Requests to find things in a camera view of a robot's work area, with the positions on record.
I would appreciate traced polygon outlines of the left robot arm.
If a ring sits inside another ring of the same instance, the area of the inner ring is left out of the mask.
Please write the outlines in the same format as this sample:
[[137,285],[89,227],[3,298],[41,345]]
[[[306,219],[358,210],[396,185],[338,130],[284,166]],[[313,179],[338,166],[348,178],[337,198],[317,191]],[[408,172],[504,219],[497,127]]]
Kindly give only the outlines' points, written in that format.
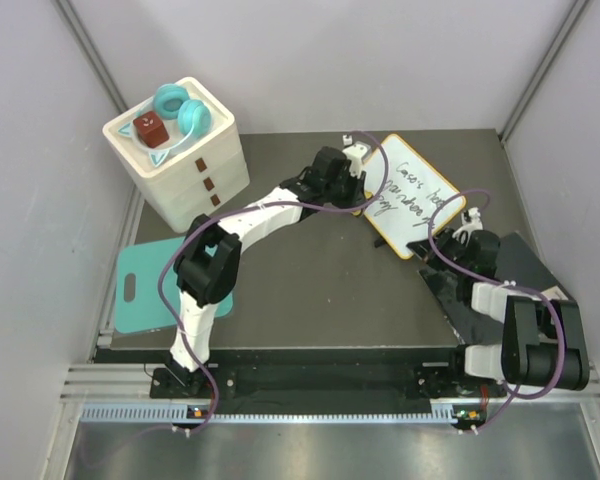
[[275,231],[317,212],[351,213],[365,204],[363,161],[371,147],[356,142],[342,150],[323,147],[313,163],[233,215],[198,216],[174,260],[179,290],[176,339],[165,367],[185,396],[206,387],[202,368],[210,357],[210,335],[220,303],[232,293],[241,254]]

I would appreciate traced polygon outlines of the yellow-framed whiteboard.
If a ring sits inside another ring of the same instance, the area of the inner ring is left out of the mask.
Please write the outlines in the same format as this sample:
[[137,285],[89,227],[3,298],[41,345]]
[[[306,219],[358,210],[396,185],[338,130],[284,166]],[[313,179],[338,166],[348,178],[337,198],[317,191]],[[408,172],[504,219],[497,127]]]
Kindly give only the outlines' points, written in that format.
[[366,194],[378,196],[365,217],[394,253],[407,260],[413,256],[407,244],[427,238],[429,218],[434,216],[434,229],[441,229],[464,210],[466,199],[458,197],[441,208],[458,190],[400,136],[391,134],[382,145],[389,163],[376,150],[363,164]]

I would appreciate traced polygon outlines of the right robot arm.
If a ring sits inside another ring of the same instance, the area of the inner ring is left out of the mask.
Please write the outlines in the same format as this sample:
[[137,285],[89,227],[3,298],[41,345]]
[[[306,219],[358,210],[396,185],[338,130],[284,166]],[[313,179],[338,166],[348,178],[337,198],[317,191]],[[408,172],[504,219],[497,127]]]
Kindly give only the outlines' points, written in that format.
[[579,305],[517,233],[451,228],[408,243],[462,345],[446,380],[467,396],[484,378],[582,390],[590,379]]

